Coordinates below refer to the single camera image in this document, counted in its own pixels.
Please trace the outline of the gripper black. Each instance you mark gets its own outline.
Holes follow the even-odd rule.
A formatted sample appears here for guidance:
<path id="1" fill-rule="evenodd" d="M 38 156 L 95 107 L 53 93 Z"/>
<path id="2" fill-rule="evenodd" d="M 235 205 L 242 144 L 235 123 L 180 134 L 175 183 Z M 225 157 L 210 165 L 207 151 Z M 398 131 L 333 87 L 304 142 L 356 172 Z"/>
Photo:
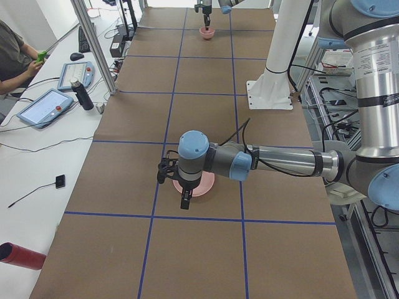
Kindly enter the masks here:
<path id="1" fill-rule="evenodd" d="M 200 179 L 196 179 L 194 181 L 189 181 L 186 179 L 180 178 L 178 180 L 180 186 L 183 188 L 181 192 L 181 203 L 180 203 L 180 208 L 181 209 L 189 209 L 190 207 L 190 201 L 191 201 L 191 190 L 194 190 L 197 188 L 200 184 Z"/>
<path id="2" fill-rule="evenodd" d="M 210 26 L 210 14 L 211 14 L 211 6 L 203 6 L 202 7 L 202 12 L 204 14 L 204 26 L 209 27 Z"/>

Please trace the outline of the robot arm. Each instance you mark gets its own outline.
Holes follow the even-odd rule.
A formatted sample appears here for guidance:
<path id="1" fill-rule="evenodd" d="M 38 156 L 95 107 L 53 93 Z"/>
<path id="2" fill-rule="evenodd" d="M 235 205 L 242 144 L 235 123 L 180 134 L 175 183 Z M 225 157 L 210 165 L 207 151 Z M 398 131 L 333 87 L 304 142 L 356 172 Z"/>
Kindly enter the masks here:
<path id="1" fill-rule="evenodd" d="M 398 2 L 323 1 L 320 42 L 353 51 L 361 145 L 357 151 L 283 149 L 210 143 L 200 131 L 180 138 L 175 178 L 181 208 L 190 205 L 203 171 L 244 181 L 255 169 L 322 176 L 347 184 L 375 204 L 398 209 Z"/>
<path id="2" fill-rule="evenodd" d="M 232 8 L 240 4 L 243 0 L 218 0 L 219 8 L 223 14 L 229 14 Z M 197 0 L 194 5 L 195 13 L 202 11 L 205 29 L 208 29 L 211 24 L 211 13 L 213 11 L 212 0 Z"/>

